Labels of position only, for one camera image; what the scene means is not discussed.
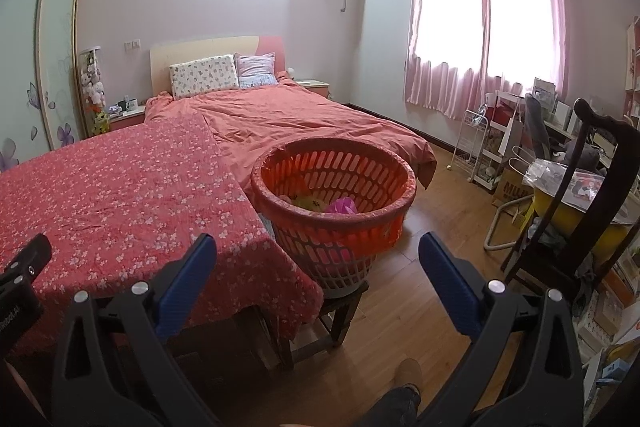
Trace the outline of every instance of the purple plastic bag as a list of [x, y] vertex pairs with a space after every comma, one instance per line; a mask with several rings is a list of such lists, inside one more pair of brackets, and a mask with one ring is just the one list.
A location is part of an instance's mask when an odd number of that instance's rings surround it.
[[330, 204], [325, 212], [330, 214], [357, 214], [356, 204], [351, 198], [340, 198]]

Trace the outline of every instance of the clear plastic packaging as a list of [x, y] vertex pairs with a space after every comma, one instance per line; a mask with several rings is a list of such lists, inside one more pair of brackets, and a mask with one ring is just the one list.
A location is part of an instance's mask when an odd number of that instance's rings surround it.
[[[565, 165], [536, 159], [527, 169], [523, 182], [554, 197], [565, 172]], [[599, 174], [576, 170], [562, 197], [562, 203], [568, 204], [581, 212], [586, 212], [600, 190], [603, 180], [604, 177]], [[614, 217], [613, 222], [617, 225], [632, 225], [636, 222], [638, 216], [640, 216], [640, 205], [627, 197], [622, 208]]]

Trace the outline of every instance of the wire rack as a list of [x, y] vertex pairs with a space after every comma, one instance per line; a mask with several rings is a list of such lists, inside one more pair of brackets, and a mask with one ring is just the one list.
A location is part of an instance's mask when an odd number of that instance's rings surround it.
[[447, 169], [460, 168], [468, 172], [467, 181], [473, 181], [478, 173], [482, 146], [488, 130], [489, 121], [484, 115], [470, 110], [465, 111], [465, 116], [462, 119], [462, 123], [460, 123], [456, 148], [453, 151], [451, 163], [447, 165]]

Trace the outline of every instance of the red plastic basket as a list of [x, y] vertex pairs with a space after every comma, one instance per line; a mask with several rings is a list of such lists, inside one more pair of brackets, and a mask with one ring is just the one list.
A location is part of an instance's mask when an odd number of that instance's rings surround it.
[[[368, 142], [308, 138], [262, 155], [251, 175], [258, 211], [271, 220], [278, 244], [337, 298], [366, 279], [377, 254], [402, 233], [415, 198], [415, 175], [400, 156]], [[359, 214], [311, 212], [286, 203], [305, 185], [329, 204], [354, 200]]]

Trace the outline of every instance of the silver screw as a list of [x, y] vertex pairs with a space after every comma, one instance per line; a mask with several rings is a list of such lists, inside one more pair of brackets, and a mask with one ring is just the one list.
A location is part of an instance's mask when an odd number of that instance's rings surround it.
[[144, 281], [136, 282], [131, 287], [131, 293], [133, 293], [133, 295], [144, 295], [148, 290], [149, 285]]
[[78, 293], [74, 295], [74, 301], [78, 303], [85, 302], [88, 298], [89, 298], [89, 294], [84, 290], [80, 290]]
[[549, 298], [552, 301], [560, 302], [562, 300], [562, 293], [560, 290], [556, 290], [555, 288], [551, 288], [546, 294], [549, 295]]
[[504, 291], [507, 289], [507, 286], [504, 285], [504, 282], [498, 281], [497, 279], [489, 281], [488, 286], [493, 293], [504, 293]]

